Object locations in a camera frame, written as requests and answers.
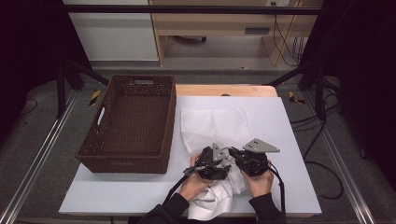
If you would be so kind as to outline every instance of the black cable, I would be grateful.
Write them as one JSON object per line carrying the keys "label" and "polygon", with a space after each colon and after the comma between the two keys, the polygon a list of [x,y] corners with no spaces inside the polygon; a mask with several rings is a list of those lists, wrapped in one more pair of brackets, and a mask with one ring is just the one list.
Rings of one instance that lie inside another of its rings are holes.
{"label": "black cable", "polygon": [[[331,110],[333,108],[336,108],[337,106],[339,106],[339,104],[332,105],[329,108],[327,108],[325,111],[327,112],[327,111],[329,111],[329,110]],[[290,124],[296,124],[296,123],[305,122],[305,121],[308,121],[310,119],[316,119],[317,117],[318,117],[318,115],[314,115],[314,116],[308,117],[306,119],[299,119],[299,120],[291,121]]]}
{"label": "black cable", "polygon": [[283,53],[282,53],[282,51],[279,49],[279,47],[277,46],[277,43],[276,43],[276,40],[275,40],[275,30],[276,30],[276,28],[279,29],[279,27],[277,26],[276,15],[274,15],[273,40],[274,40],[275,47],[276,47],[277,51],[279,51],[280,57],[282,58],[282,60],[283,60],[283,62],[284,62],[285,64],[287,64],[288,66],[297,66],[297,64],[290,64],[290,63],[287,63],[286,60],[285,60],[285,58],[283,57]]}
{"label": "black cable", "polygon": [[295,36],[294,40],[293,40],[293,45],[291,47],[293,49],[293,57],[295,57],[295,58],[297,58],[297,53],[296,53],[297,39],[298,39],[298,36]]}
{"label": "black cable", "polygon": [[317,165],[317,166],[322,167],[323,169],[329,171],[330,173],[332,173],[335,176],[335,178],[337,178],[337,181],[338,181],[338,183],[341,186],[341,190],[336,196],[326,196],[326,195],[321,194],[317,190],[317,194],[318,194],[319,197],[322,197],[322,198],[328,199],[328,200],[337,200],[337,199],[339,199],[339,198],[341,198],[343,196],[343,194],[344,194],[343,182],[341,181],[340,177],[338,177],[338,175],[332,169],[330,169],[329,167],[327,167],[327,166],[325,166],[325,165],[323,165],[321,163],[315,162],[315,161],[305,161],[304,163],[305,164],[314,164],[314,165]]}
{"label": "black cable", "polygon": [[299,48],[299,60],[298,60],[299,64],[300,64],[301,59],[303,58],[303,52],[304,52],[304,38],[301,37],[300,48]]}
{"label": "black cable", "polygon": [[323,98],[323,101],[326,102],[326,100],[327,100],[329,97],[334,96],[334,95],[336,95],[336,93],[330,93],[329,95],[327,95],[326,97]]}
{"label": "black cable", "polygon": [[276,175],[277,179],[279,180],[279,187],[280,187],[280,207],[282,209],[282,212],[286,213],[286,206],[285,206],[285,184],[283,183],[282,178],[280,178],[279,172],[277,171],[276,167],[270,163],[271,166],[275,168],[272,169],[271,167],[268,167],[268,170],[270,170],[274,175]]}
{"label": "black cable", "polygon": [[315,144],[315,142],[318,140],[318,138],[319,138],[321,132],[322,132],[323,129],[324,129],[325,124],[326,124],[326,119],[323,120],[322,126],[320,127],[319,132],[318,132],[317,135],[315,136],[314,140],[312,140],[311,145],[309,145],[308,149],[306,150],[305,154],[303,155],[303,160],[304,160],[304,161],[305,161],[305,158],[306,158],[306,156],[308,155],[309,151],[312,149],[312,146],[313,146],[313,145]]}
{"label": "black cable", "polygon": [[297,64],[289,64],[289,63],[287,63],[286,60],[285,60],[285,58],[283,57],[282,51],[280,51],[279,47],[277,46],[277,43],[276,43],[276,40],[275,40],[276,15],[274,15],[274,16],[275,16],[275,22],[274,22],[274,30],[273,30],[273,32],[274,32],[274,34],[273,34],[273,40],[274,40],[275,47],[276,47],[277,51],[279,51],[280,57],[282,58],[282,60],[283,60],[283,62],[284,62],[285,64],[287,64],[288,66],[297,66]]}
{"label": "black cable", "polygon": [[299,130],[293,130],[294,133],[298,133],[298,132],[304,132],[304,131],[309,131],[309,130],[313,130],[314,128],[320,126],[322,123],[320,124],[316,124],[314,126],[311,126],[309,128],[305,128],[305,129],[299,129]]}
{"label": "black cable", "polygon": [[169,190],[168,195],[165,198],[165,201],[163,203],[166,203],[169,199],[171,199],[172,195],[175,193],[178,187],[187,179],[189,178],[188,175],[183,175],[180,180],[177,181],[177,183]]}
{"label": "black cable", "polygon": [[[335,105],[332,105],[331,107],[327,108],[327,109],[325,110],[325,112],[327,113],[327,112],[330,111],[330,112],[327,114],[327,116],[329,116],[330,114],[334,113],[335,110],[334,110],[334,111],[331,111],[331,110],[334,109],[334,108],[336,108],[336,107],[338,107],[338,106],[339,106],[339,104],[335,104]],[[314,116],[314,117],[310,117],[310,118],[313,118],[313,119],[309,120],[308,122],[306,122],[306,123],[304,123],[304,124],[300,124],[300,125],[298,125],[298,126],[292,127],[293,131],[294,131],[294,132],[307,131],[307,130],[311,130],[311,129],[315,128],[315,127],[318,127],[318,126],[321,124],[321,123],[320,123],[320,124],[318,124],[318,125],[315,125],[314,127],[308,128],[308,129],[295,130],[295,129],[297,129],[297,128],[303,127],[303,126],[305,126],[305,125],[307,125],[307,124],[309,124],[309,123],[314,122],[314,121],[318,118],[318,116]]]}
{"label": "black cable", "polygon": [[26,99],[26,101],[34,101],[34,102],[35,102],[35,105],[34,105],[33,108],[30,109],[29,111],[26,111],[26,112],[21,113],[20,116],[25,115],[25,114],[29,114],[29,113],[32,112],[32,111],[37,107],[37,105],[38,105],[38,101],[35,100],[35,99]]}
{"label": "black cable", "polygon": [[[331,106],[331,108],[336,107],[336,106],[339,106],[339,104],[333,105],[333,106]],[[320,136],[321,132],[323,131],[325,125],[326,125],[326,119],[323,120],[323,122],[321,123],[320,130],[318,131],[318,133],[317,133],[317,135],[315,136],[315,138],[312,140],[311,144],[310,144],[309,147],[308,147],[308,150],[307,150],[307,151],[305,152],[305,154],[303,155],[303,160],[304,160],[304,163],[305,163],[305,164],[315,164],[315,165],[317,165],[317,166],[322,167],[323,169],[325,169],[325,170],[329,171],[330,173],[332,173],[332,175],[334,175],[334,176],[337,178],[337,180],[338,180],[338,182],[339,182],[339,184],[340,184],[340,186],[341,186],[341,191],[340,191],[340,193],[337,194],[336,196],[333,196],[333,197],[332,197],[332,196],[326,196],[326,195],[321,194],[321,193],[317,190],[317,194],[318,194],[319,197],[322,197],[322,198],[328,199],[328,200],[337,200],[337,199],[341,198],[341,196],[344,194],[344,185],[343,185],[343,182],[341,181],[340,177],[339,177],[332,169],[330,169],[329,167],[327,167],[327,166],[325,166],[325,165],[323,165],[323,164],[320,164],[320,163],[315,162],[315,161],[306,161],[306,160],[305,160],[305,159],[306,159],[306,156],[308,155],[308,153],[309,153],[310,150],[312,149],[312,146],[313,146],[313,145],[315,144],[315,142],[318,140],[318,137]]]}

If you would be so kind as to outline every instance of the black curtain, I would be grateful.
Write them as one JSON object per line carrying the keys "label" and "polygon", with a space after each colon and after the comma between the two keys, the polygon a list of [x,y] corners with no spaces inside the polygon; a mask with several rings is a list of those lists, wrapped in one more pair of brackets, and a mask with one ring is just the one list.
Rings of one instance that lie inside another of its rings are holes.
{"label": "black curtain", "polygon": [[62,0],[0,1],[0,142],[26,103],[33,87],[56,79],[61,60],[91,68],[66,11],[43,5]]}
{"label": "black curtain", "polygon": [[[327,0],[325,4],[346,8],[352,1],[343,2]],[[332,38],[325,42],[319,63],[325,76],[340,79],[339,101],[352,131],[368,158],[377,161],[396,189],[396,4],[393,0],[353,2]],[[324,36],[342,16],[318,17],[302,63],[315,55]],[[315,76],[303,79],[309,83]]]}

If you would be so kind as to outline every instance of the person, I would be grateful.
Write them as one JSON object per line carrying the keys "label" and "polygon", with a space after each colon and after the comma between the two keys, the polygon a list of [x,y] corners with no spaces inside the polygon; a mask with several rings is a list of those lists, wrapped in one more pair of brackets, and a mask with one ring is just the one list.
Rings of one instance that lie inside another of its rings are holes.
{"label": "person", "polygon": [[[200,154],[191,157],[191,166],[195,164]],[[256,212],[256,224],[284,224],[287,223],[286,215],[274,205],[271,187],[274,174],[267,170],[259,176],[248,176],[241,170],[242,176],[247,181],[247,187],[252,197],[249,203]],[[156,205],[137,224],[178,224],[184,211],[190,206],[190,201],[197,197],[213,180],[202,179],[197,173],[187,178],[166,203]]]}

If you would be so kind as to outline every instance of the white table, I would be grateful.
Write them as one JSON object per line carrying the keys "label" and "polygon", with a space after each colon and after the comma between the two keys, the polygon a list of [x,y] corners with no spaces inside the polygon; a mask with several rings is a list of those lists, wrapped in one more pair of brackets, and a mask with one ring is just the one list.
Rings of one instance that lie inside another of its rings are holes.
{"label": "white table", "polygon": [[[285,108],[278,97],[178,96],[174,136],[167,174],[93,174],[80,165],[59,210],[62,214],[82,216],[140,216],[162,203],[170,188],[189,166],[190,156],[183,147],[180,132],[180,108],[244,108],[252,137],[280,148],[268,153],[280,173],[286,189],[288,217],[320,214],[318,198],[306,171]],[[280,190],[275,178],[273,198],[280,209]],[[247,191],[234,195],[231,214],[254,216]]]}

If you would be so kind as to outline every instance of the brown woven basket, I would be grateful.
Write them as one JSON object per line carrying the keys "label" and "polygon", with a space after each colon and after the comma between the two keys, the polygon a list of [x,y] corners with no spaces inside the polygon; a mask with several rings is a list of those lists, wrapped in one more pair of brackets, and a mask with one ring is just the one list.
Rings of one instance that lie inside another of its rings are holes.
{"label": "brown woven basket", "polygon": [[76,158],[93,173],[165,174],[175,109],[174,77],[114,76]]}

